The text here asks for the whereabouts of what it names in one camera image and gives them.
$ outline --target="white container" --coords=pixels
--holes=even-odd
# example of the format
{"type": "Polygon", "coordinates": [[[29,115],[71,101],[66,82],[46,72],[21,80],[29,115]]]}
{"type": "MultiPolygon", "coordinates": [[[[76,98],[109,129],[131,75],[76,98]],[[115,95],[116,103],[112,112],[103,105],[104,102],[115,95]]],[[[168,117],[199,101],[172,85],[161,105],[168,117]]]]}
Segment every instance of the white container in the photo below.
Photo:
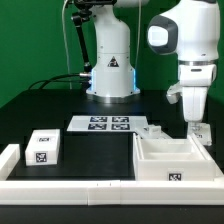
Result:
{"type": "Polygon", "coordinates": [[[133,136],[136,180],[213,181],[216,164],[193,134],[187,139],[133,136]]]}

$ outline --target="sticker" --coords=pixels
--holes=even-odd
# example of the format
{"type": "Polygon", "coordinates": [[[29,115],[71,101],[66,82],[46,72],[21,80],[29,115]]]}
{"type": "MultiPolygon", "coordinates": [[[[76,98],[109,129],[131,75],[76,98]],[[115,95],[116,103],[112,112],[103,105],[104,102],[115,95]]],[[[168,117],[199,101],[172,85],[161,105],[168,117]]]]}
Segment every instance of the sticker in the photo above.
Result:
{"type": "Polygon", "coordinates": [[[112,130],[115,131],[129,131],[130,125],[129,124],[112,124],[112,130]]]}
{"type": "Polygon", "coordinates": [[[107,129],[106,124],[89,124],[89,127],[88,127],[88,130],[96,130],[96,131],[101,131],[106,129],[107,129]]]}
{"type": "Polygon", "coordinates": [[[182,181],[182,173],[169,173],[169,181],[182,181]]]}
{"type": "Polygon", "coordinates": [[[37,163],[46,163],[47,162],[47,153],[46,152],[36,153],[36,162],[37,163]]]}
{"type": "Polygon", "coordinates": [[[91,117],[90,122],[107,122],[107,117],[91,117]]]}
{"type": "Polygon", "coordinates": [[[110,61],[110,63],[108,64],[108,67],[119,67],[117,60],[115,57],[113,57],[110,61]]]}
{"type": "Polygon", "coordinates": [[[38,142],[50,142],[51,139],[50,138],[39,138],[38,142]]]}
{"type": "Polygon", "coordinates": [[[129,122],[129,117],[113,117],[112,122],[124,123],[129,122]]]}

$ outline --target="black cable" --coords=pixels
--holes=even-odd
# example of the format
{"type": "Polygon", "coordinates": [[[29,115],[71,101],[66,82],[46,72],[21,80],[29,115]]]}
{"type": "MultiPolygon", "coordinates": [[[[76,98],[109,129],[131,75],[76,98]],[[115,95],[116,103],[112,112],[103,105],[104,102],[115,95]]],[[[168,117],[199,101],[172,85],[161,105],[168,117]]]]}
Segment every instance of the black cable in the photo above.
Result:
{"type": "Polygon", "coordinates": [[[66,75],[59,75],[55,76],[49,80],[46,80],[40,87],[39,89],[43,89],[46,85],[48,85],[50,82],[57,80],[57,79],[64,79],[64,78],[71,78],[71,77],[79,77],[79,73],[74,73],[74,74],[66,74],[66,75]]]}
{"type": "MultiPolygon", "coordinates": [[[[39,83],[42,83],[42,82],[48,82],[49,80],[40,80],[40,81],[37,81],[37,82],[35,82],[35,83],[33,83],[32,85],[30,85],[29,86],[29,88],[28,88],[28,90],[31,90],[32,89],[32,87],[33,86],[35,86],[35,85],[37,85],[37,84],[39,84],[39,83]]],[[[87,83],[87,81],[62,81],[62,80],[52,80],[52,81],[50,81],[49,83],[52,83],[52,82],[63,82],[63,83],[70,83],[70,82],[72,82],[72,83],[87,83]]]]}

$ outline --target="white box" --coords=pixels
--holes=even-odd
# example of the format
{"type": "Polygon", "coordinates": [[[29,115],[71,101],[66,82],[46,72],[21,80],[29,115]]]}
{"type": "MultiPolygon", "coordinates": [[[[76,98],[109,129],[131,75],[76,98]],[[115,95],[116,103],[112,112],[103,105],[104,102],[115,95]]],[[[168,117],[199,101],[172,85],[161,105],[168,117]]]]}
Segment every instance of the white box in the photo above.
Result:
{"type": "Polygon", "coordinates": [[[216,164],[196,136],[188,139],[133,137],[136,180],[212,181],[216,164]]]}
{"type": "Polygon", "coordinates": [[[35,130],[26,148],[26,165],[57,164],[60,130],[35,130]]]}
{"type": "Polygon", "coordinates": [[[20,159],[18,144],[8,145],[0,154],[0,180],[6,180],[20,159]]]}

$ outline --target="small white box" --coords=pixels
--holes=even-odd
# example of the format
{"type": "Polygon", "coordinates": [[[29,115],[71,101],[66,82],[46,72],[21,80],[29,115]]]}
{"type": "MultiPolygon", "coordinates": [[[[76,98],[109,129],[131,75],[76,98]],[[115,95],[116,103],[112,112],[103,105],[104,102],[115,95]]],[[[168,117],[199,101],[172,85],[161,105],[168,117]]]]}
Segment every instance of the small white box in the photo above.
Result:
{"type": "Polygon", "coordinates": [[[35,130],[26,148],[26,165],[57,164],[60,130],[35,130]]]}
{"type": "Polygon", "coordinates": [[[213,181],[216,164],[196,136],[188,139],[133,137],[133,164],[139,181],[213,181]]]}

